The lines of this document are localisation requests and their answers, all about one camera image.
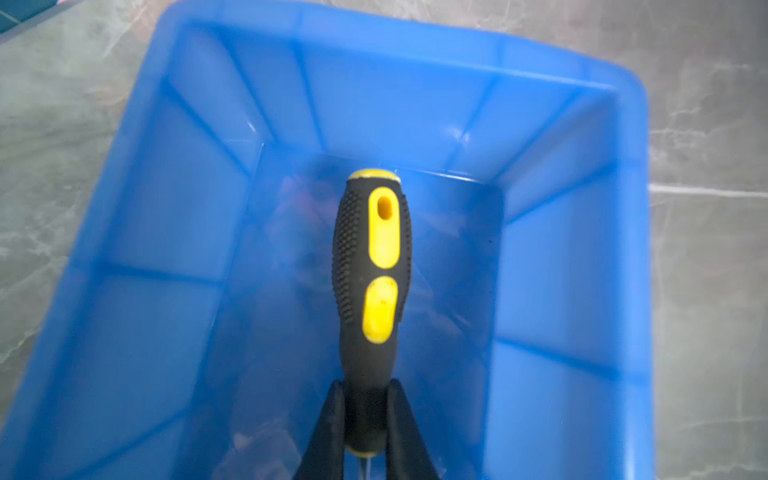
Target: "screwdriver handle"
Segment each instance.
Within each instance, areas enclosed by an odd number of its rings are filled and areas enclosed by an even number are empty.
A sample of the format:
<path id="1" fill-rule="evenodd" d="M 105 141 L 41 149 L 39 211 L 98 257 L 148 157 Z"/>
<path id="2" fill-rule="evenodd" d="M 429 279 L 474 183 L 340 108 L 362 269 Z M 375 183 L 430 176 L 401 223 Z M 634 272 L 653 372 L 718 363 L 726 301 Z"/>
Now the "screwdriver handle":
<path id="1" fill-rule="evenodd" d="M 386 393 L 397 330 L 411 284 L 411 217 L 400 179 L 387 170 L 352 174 L 333 232 L 345 443 L 360 458 L 386 447 Z"/>

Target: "blue container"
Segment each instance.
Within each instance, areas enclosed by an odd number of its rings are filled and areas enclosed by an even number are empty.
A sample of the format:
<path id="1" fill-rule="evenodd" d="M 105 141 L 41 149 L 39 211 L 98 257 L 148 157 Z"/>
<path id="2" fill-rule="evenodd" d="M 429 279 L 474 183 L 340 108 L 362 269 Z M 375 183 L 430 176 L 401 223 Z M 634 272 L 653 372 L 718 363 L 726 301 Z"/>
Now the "blue container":
<path id="1" fill-rule="evenodd" d="M 410 202 L 396 376 L 442 477 L 653 478 L 637 79 L 521 38 L 247 0 L 158 25 L 0 478 L 289 478 L 342 377 L 331 237 L 364 167 Z"/>

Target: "black screwdriver handle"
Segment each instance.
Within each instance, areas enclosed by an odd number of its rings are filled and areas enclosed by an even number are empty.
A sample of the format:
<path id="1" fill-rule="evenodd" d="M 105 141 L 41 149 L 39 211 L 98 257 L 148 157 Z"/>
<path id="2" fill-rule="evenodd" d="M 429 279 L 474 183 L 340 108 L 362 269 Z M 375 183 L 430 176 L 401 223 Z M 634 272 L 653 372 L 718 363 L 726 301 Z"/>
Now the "black screwdriver handle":
<path id="1" fill-rule="evenodd" d="M 333 291 L 346 401 L 345 442 L 365 458 L 386 447 L 386 395 L 411 283 L 411 217 L 400 179 L 361 170 L 346 183 L 333 232 Z"/>

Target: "textured rubber grip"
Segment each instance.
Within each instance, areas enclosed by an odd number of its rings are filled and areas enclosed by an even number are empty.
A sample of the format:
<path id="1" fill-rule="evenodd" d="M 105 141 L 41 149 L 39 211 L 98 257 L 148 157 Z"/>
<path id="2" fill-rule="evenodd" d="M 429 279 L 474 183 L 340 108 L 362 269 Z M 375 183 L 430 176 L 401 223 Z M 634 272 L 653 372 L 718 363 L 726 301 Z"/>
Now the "textured rubber grip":
<path id="1" fill-rule="evenodd" d="M 369 255 L 370 194 L 388 187 L 397 196 L 400 213 L 400 254 L 388 269 Z M 398 324 L 411 284 L 411 217 L 400 183 L 390 178 L 347 181 L 333 233 L 333 292 L 339 307 L 339 353 L 344 372 L 346 446 L 358 456 L 371 456 L 386 447 L 386 393 L 397 357 Z M 364 336 L 362 314 L 368 285 L 380 276 L 398 286 L 394 327 L 389 338 L 375 344 Z"/>

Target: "blue plastic bin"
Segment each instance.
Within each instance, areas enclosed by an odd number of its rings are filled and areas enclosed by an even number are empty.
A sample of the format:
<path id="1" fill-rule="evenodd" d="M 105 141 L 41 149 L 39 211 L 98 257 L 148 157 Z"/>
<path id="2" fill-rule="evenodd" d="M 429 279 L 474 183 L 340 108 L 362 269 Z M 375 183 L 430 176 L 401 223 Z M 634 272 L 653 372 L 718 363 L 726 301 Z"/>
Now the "blue plastic bin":
<path id="1" fill-rule="evenodd" d="M 521 38 L 248 0 L 161 19 L 0 478 L 290 478 L 342 377 L 331 239 L 364 167 L 410 202 L 396 376 L 442 477 L 653 478 L 637 79 Z"/>

